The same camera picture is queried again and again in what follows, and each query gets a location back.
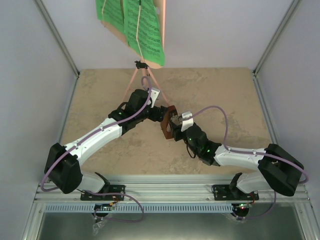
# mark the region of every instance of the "gray floor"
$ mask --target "gray floor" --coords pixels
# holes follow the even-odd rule
[[[256,204],[250,215],[269,207]],[[93,236],[94,219],[88,213],[46,213],[38,240],[302,240],[295,209],[276,206],[267,216],[240,223],[224,214],[147,214],[140,223],[108,222]],[[139,215],[119,214],[135,219]]]

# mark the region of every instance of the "white panel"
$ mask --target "white panel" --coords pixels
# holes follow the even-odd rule
[[[33,1],[0,9],[0,233],[19,240],[75,78]]]
[[[253,69],[292,0],[167,0],[167,68]],[[137,56],[97,20],[95,1],[44,0],[78,69],[134,68]]]
[[[310,174],[320,221],[320,1],[303,0],[259,74],[279,143]]]

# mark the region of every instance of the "metal grille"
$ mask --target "metal grille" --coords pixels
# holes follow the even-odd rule
[[[231,213],[230,203],[142,203],[145,213]],[[93,213],[94,203],[49,203],[46,213]],[[139,206],[133,203],[118,203],[111,211],[101,213],[141,213]]]

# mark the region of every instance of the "beige table surface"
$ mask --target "beige table surface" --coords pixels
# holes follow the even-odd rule
[[[78,79],[62,144],[72,142],[99,125],[121,103],[134,69],[86,69]],[[179,113],[196,113],[209,105],[222,107],[229,119],[227,144],[264,148],[270,143],[263,113],[247,68],[162,68],[153,70],[171,105]],[[141,88],[141,72],[130,93]],[[156,103],[165,106],[162,98]],[[210,109],[195,118],[207,137],[221,143],[224,116]],[[181,140],[166,140],[159,122],[145,120],[93,154],[82,166],[88,172],[114,175],[234,174],[234,166],[207,166],[189,157]]]

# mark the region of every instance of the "gray wall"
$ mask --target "gray wall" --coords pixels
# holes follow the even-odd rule
[[[18,240],[75,78],[32,0],[0,12],[0,234]]]
[[[95,1],[43,0],[79,69],[134,68],[138,56],[97,20]],[[165,67],[253,69],[292,0],[167,0]]]
[[[259,79],[279,143],[310,175],[320,221],[320,1],[303,0],[265,62]]]

